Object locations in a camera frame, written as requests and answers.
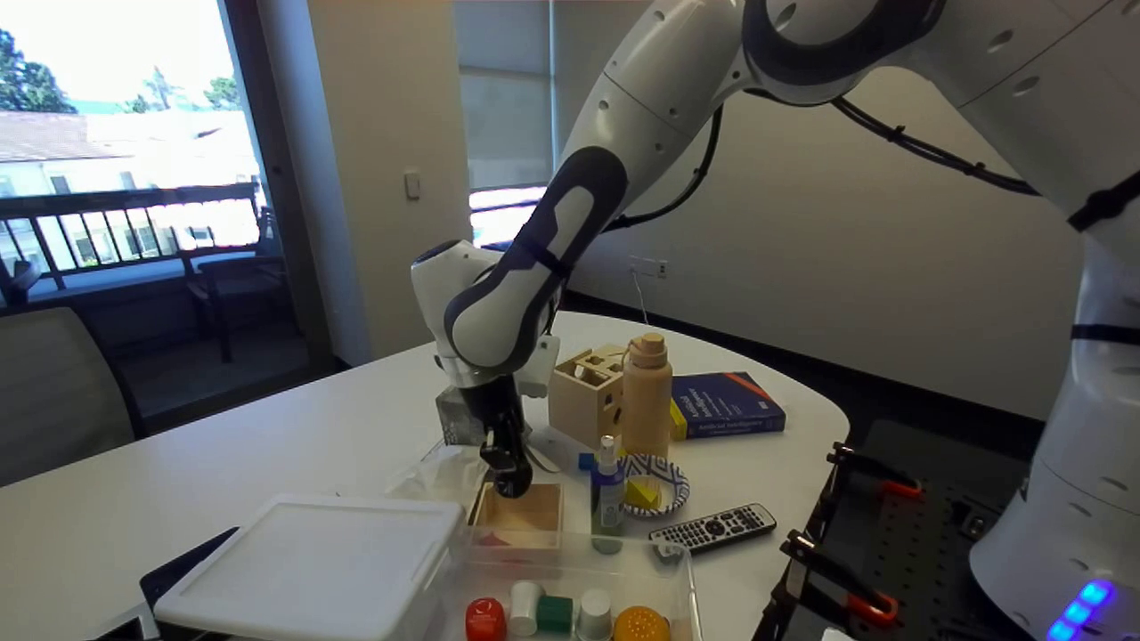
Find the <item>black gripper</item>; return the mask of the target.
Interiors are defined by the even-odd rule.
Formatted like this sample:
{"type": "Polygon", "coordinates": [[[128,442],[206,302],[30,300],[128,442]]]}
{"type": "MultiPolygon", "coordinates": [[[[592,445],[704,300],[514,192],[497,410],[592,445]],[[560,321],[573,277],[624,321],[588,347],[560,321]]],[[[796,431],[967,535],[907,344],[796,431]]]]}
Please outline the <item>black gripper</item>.
{"type": "Polygon", "coordinates": [[[499,378],[477,389],[464,389],[464,399],[486,431],[486,484],[502,490],[505,497],[519,497],[534,479],[534,466],[524,460],[524,410],[516,384],[509,378],[499,378]]]}

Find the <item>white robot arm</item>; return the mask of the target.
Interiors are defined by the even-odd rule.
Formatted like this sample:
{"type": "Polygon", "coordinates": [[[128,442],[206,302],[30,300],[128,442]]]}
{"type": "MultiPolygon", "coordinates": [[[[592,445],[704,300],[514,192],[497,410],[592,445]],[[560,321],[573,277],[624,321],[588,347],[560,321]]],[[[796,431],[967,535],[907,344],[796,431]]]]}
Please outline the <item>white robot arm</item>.
{"type": "Polygon", "coordinates": [[[592,86],[505,251],[414,268],[441,369],[502,495],[530,484],[514,375],[580,251],[750,89],[793,105],[909,67],[1084,238],[1069,369],[1024,488],[970,547],[1034,641],[1140,641],[1140,12],[1136,0],[655,0],[592,86]]]}

